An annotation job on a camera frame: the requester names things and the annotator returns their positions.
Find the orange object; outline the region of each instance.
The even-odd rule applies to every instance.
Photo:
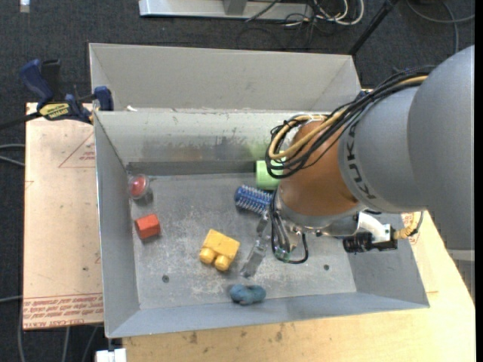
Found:
[[[161,233],[161,224],[155,214],[149,214],[134,221],[140,239],[150,238]]]

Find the blue brush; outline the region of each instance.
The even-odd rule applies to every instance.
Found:
[[[250,210],[262,215],[270,202],[272,194],[253,186],[242,185],[235,192],[235,205],[241,209]]]

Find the metal base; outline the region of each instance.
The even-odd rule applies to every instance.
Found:
[[[228,15],[223,0],[140,0],[139,9],[142,17],[218,17],[226,19],[249,19],[265,9],[270,3],[247,2],[242,14]],[[300,15],[310,16],[312,10],[305,4],[276,3],[262,20],[300,20]]]

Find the cable bundle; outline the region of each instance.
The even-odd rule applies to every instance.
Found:
[[[420,84],[432,68],[433,66],[422,66],[403,70],[386,79],[372,91],[363,91],[352,102],[337,107],[329,115],[295,115],[283,124],[276,126],[271,131],[272,139],[265,155],[266,167],[270,176],[276,179],[283,179],[295,174],[299,170],[314,165],[338,141],[342,133],[339,133],[329,147],[324,149],[314,161],[307,164],[312,154],[323,143],[326,143],[330,137],[340,131],[344,132],[344,130],[359,119],[366,109],[377,101],[407,87]],[[289,131],[313,120],[319,120],[321,124],[289,148],[281,151],[281,147]],[[283,172],[274,173],[275,170],[283,170]]]

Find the blue clamp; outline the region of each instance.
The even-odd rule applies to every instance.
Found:
[[[22,67],[20,78],[29,90],[40,97],[37,103],[37,113],[44,118],[49,121],[71,119],[88,124],[92,123],[92,112],[82,105],[77,96],[67,94],[64,102],[51,102],[54,93],[42,77],[38,59],[30,61]],[[82,98],[82,100],[86,99],[98,100],[98,109],[100,110],[112,111],[114,109],[111,93],[106,86],[96,87],[92,95]]]

